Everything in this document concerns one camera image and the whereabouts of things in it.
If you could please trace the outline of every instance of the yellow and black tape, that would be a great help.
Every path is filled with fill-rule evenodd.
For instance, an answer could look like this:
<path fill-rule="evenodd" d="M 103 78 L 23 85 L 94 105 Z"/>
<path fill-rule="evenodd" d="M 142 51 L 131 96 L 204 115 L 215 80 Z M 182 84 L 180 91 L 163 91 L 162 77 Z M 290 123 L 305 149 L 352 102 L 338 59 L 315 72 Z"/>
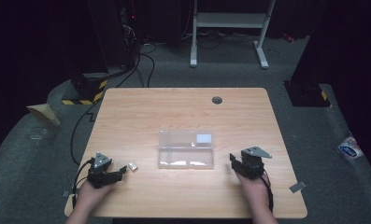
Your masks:
<path fill-rule="evenodd" d="M 325 93 L 325 91 L 321 91 L 321 96 L 322 96 L 322 100 L 324 101 L 324 105 L 326 107 L 333 107 L 330 103 L 330 101 L 328 100 L 328 96 L 327 96 L 327 93 Z"/>
<path fill-rule="evenodd" d="M 101 100 L 106 85 L 107 85 L 106 80 L 101 81 L 94 97 L 91 97 L 89 99 L 84 99 L 79 95 L 77 95 L 76 97 L 65 97 L 62 99 L 62 103 L 64 105 L 93 105 Z"/>

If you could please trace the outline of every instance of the black wire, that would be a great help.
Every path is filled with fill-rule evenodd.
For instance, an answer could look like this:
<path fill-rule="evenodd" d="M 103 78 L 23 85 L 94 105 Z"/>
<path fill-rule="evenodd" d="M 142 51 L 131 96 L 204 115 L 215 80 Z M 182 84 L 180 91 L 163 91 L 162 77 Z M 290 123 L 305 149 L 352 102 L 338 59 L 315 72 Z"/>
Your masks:
<path fill-rule="evenodd" d="M 142 74 L 138 69 L 136 71 L 138 73 L 139 82 L 141 83 L 141 86 L 144 88 L 144 79 L 142 78 Z"/>
<path fill-rule="evenodd" d="M 81 179 L 77 182 L 77 188 L 78 188 L 79 183 L 80 183 L 82 180 L 86 179 L 86 178 L 87 178 L 87 176 L 81 178 Z"/>
<path fill-rule="evenodd" d="M 269 209 L 271 212 L 273 212 L 273 207 L 274 207 L 274 202 L 273 202 L 273 193 L 272 189 L 270 188 L 270 180 L 269 180 L 269 175 L 267 175 L 267 171 L 264 171 L 267 177 L 267 182 L 264 180 L 264 178 L 260 175 L 260 179 L 264 182 L 264 185 L 266 186 L 267 190 L 267 198 L 269 200 Z"/>
<path fill-rule="evenodd" d="M 89 159 L 83 165 L 79 168 L 77 176 L 75 176 L 74 184 L 72 186 L 72 208 L 75 208 L 75 205 L 77 204 L 77 185 L 78 185 L 78 177 L 80 175 L 80 172 L 83 170 L 83 168 L 87 164 L 93 164 L 94 163 L 94 158 Z"/>
<path fill-rule="evenodd" d="M 188 20 L 186 21 L 186 26 L 185 26 L 184 32 L 183 32 L 182 35 L 181 35 L 181 38 L 185 35 L 185 33 L 186 33 L 187 30 L 188 30 L 188 26 L 189 26 L 190 21 L 191 21 L 191 15 L 192 15 L 192 1 L 189 0 Z"/>
<path fill-rule="evenodd" d="M 216 39 L 206 39 L 206 41 L 217 41 L 218 40 L 218 44 L 216 46 L 207 48 L 207 47 L 204 47 L 204 46 L 200 45 L 199 41 L 197 41 L 197 47 L 199 47 L 201 49 L 215 49 L 215 48 L 217 48 L 222 43 L 222 38 L 219 35 L 216 35 L 216 37 L 217 37 Z"/>
<path fill-rule="evenodd" d="M 123 82 L 125 81 L 125 80 L 127 80 L 127 78 L 129 78 L 135 71 L 136 71 L 136 69 L 138 68 L 138 66 L 139 66 L 139 55 L 140 54 L 138 54 L 138 62 L 136 63 L 136 66 L 133 68 L 133 71 L 129 74 L 129 75 L 127 75 L 127 77 L 126 78 L 124 78 L 122 81 L 121 81 L 121 83 L 119 83 L 117 86 L 116 86 L 116 88 L 119 88 L 119 86 L 121 85 L 121 84 L 123 84 Z"/>
<path fill-rule="evenodd" d="M 146 55 L 146 54 L 140 54 L 140 56 L 144 56 L 144 57 L 147 57 L 150 59 L 150 61 L 152 62 L 152 69 L 150 70 L 150 76 L 148 77 L 148 82 L 147 82 L 147 87 L 149 88 L 150 87 L 150 78 L 152 77 L 152 74 L 153 74 L 153 70 L 155 69 L 155 61 L 149 56 L 149 55 Z"/>
<path fill-rule="evenodd" d="M 75 156 L 74 156 L 74 137 L 75 137 L 75 130 L 78 128 L 78 125 L 80 123 L 80 121 L 83 119 L 83 117 L 85 117 L 86 115 L 93 115 L 93 113 L 89 113 L 96 105 L 98 105 L 99 103 L 101 102 L 101 100 L 99 100 L 97 103 L 93 104 L 88 110 L 86 110 L 85 113 L 83 113 L 83 115 L 78 119 L 78 122 L 77 124 L 75 124 L 75 127 L 74 127 L 74 130 L 72 130 L 72 135 L 71 135 L 71 145 L 70 145 L 70 152 L 71 152 L 71 158 L 72 158 L 72 161 L 76 164 L 76 165 L 80 165 L 80 162 L 78 162 L 76 159 L 75 159 Z"/>
<path fill-rule="evenodd" d="M 89 122 L 95 122 L 94 113 L 86 113 L 86 115 L 90 115 Z"/>
<path fill-rule="evenodd" d="M 228 36 L 224 36 L 223 38 L 222 38 L 222 42 L 223 43 L 247 43 L 247 42 L 250 42 L 250 41 L 252 41 L 252 40 L 254 40 L 256 37 L 258 37 L 257 35 L 255 35 L 255 36 L 253 36 L 252 38 L 250 38 L 250 39 L 247 39 L 247 37 L 249 37 L 249 35 L 244 35 L 241 39 L 239 39 L 239 40 L 225 40 L 224 38 L 225 37 L 231 37 L 230 35 L 228 35 Z"/>
<path fill-rule="evenodd" d="M 150 51 L 142 52 L 142 54 L 149 54 L 149 53 L 152 53 L 152 52 L 154 52 L 154 51 L 158 48 L 158 46 L 156 45 L 156 43 L 145 44 L 145 45 L 143 45 L 141 48 L 144 48 L 144 47 L 146 47 L 146 46 L 150 46 L 150 45 L 153 45 L 154 48 L 153 48 L 152 50 L 150 50 Z"/>

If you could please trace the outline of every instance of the gray floor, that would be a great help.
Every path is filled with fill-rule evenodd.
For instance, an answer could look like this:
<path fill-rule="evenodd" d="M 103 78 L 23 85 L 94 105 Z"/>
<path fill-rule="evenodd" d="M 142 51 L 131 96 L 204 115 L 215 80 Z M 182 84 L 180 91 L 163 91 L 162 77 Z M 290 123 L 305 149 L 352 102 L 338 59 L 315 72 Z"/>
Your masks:
<path fill-rule="evenodd" d="M 280 223 L 371 223 L 371 167 L 365 158 L 350 165 L 335 152 L 349 129 L 329 85 L 321 85 L 333 107 L 293 107 L 282 81 L 290 80 L 307 39 L 287 43 L 267 38 L 264 51 L 270 68 L 262 70 L 250 42 L 223 43 L 214 49 L 199 48 L 198 66 L 190 68 L 190 48 L 167 45 L 144 47 L 154 60 L 150 79 L 154 87 L 263 87 L 267 90 L 278 125 L 302 190 L 308 215 L 303 219 L 280 219 Z M 200 42 L 203 47 L 215 43 Z M 139 71 L 147 83 L 152 62 L 142 56 Z M 125 76 L 111 79 L 116 87 Z M 141 87 L 137 73 L 121 87 Z M 62 105 L 69 82 L 51 91 L 47 102 L 62 125 L 57 137 L 39 145 L 32 141 L 38 122 L 24 116 L 0 147 L 0 223 L 64 223 L 64 190 L 70 190 L 78 169 L 70 156 L 71 135 L 89 105 Z M 92 112 L 98 113 L 97 105 Z M 74 154 L 79 161 L 93 123 L 84 117 L 75 132 Z M 209 223 L 208 220 L 159 220 L 153 223 Z M 92 218 L 90 223 L 111 223 Z M 151 223 L 152 220 L 121 219 L 120 223 Z"/>

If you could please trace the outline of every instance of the wooden table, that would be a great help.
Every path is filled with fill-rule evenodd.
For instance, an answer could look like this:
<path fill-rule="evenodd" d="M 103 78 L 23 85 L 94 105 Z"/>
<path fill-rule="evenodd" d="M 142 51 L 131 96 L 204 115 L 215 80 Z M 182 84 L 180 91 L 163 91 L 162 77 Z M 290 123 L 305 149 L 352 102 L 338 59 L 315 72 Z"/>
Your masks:
<path fill-rule="evenodd" d="M 220 96 L 222 103 L 212 102 Z M 159 131 L 213 130 L 214 168 L 158 168 Z M 250 209 L 231 169 L 229 153 L 260 147 L 272 155 L 263 159 L 272 182 L 274 215 L 302 218 L 307 209 L 266 90 L 261 88 L 109 89 L 86 147 L 82 163 L 96 152 L 113 159 L 109 171 L 129 162 L 128 169 L 96 217 L 243 218 Z M 84 169 L 79 178 L 87 175 Z M 71 200 L 65 213 L 72 211 Z"/>

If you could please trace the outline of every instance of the transparent container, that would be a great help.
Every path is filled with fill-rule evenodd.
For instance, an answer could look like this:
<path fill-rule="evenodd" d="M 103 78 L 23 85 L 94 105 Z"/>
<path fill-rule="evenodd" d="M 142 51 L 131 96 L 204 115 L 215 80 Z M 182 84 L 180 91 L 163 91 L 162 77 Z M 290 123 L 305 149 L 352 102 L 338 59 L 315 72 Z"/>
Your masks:
<path fill-rule="evenodd" d="M 159 131 L 161 169 L 212 169 L 214 167 L 211 130 Z"/>

